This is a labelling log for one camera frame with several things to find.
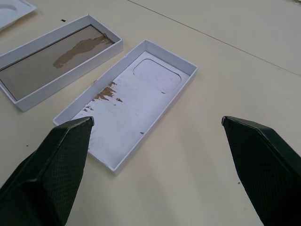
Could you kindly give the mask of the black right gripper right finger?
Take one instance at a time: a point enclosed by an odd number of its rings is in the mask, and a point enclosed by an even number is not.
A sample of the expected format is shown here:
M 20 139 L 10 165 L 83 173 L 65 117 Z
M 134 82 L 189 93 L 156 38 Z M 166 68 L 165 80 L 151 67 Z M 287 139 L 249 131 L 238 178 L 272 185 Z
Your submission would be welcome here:
M 222 118 L 238 177 L 264 226 L 301 226 L 301 157 L 270 127 Z

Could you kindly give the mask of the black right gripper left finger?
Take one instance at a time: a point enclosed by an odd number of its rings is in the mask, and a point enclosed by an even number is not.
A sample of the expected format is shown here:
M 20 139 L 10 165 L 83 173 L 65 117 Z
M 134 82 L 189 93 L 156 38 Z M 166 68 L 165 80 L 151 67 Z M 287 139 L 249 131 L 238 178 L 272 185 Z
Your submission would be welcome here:
M 87 159 L 92 116 L 54 127 L 0 188 L 0 226 L 65 226 Z

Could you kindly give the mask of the white box with brown lining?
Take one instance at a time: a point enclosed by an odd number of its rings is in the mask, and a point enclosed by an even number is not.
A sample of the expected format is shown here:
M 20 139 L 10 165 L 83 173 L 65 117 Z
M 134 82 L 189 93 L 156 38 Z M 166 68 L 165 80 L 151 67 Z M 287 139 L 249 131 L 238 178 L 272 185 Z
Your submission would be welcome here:
M 122 51 L 122 38 L 86 15 L 0 56 L 0 89 L 26 112 Z

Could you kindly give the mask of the white box with white insert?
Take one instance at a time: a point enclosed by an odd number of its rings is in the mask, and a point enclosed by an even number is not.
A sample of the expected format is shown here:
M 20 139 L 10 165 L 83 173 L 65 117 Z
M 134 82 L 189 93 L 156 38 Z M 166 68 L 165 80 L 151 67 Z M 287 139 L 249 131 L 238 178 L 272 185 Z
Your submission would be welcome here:
M 144 40 L 53 120 L 93 117 L 88 151 L 119 174 L 196 76 L 198 67 Z

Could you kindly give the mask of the white plastic tub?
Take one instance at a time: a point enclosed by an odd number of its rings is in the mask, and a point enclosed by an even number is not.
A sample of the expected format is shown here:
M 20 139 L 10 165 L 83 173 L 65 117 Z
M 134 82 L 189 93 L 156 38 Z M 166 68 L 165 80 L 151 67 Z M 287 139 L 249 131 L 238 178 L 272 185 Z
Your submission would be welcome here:
M 26 0 L 0 0 L 0 32 L 36 8 Z

